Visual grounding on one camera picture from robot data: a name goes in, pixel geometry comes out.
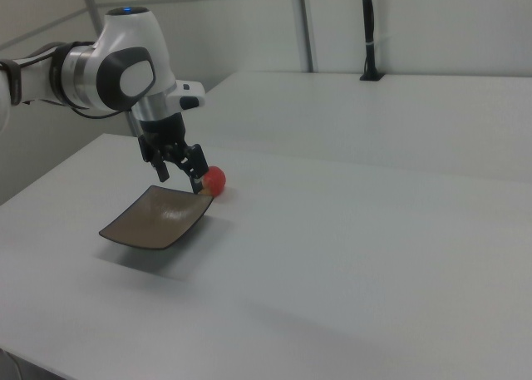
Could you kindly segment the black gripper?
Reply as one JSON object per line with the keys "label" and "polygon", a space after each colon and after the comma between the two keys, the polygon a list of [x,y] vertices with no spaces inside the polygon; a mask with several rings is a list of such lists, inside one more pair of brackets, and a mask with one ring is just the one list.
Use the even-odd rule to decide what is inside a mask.
{"label": "black gripper", "polygon": [[202,191],[203,176],[209,167],[201,145],[185,142],[185,123],[180,113],[158,121],[141,121],[138,137],[145,162],[151,162],[160,182],[166,182],[169,172],[165,160],[179,166],[187,174],[194,194]]}

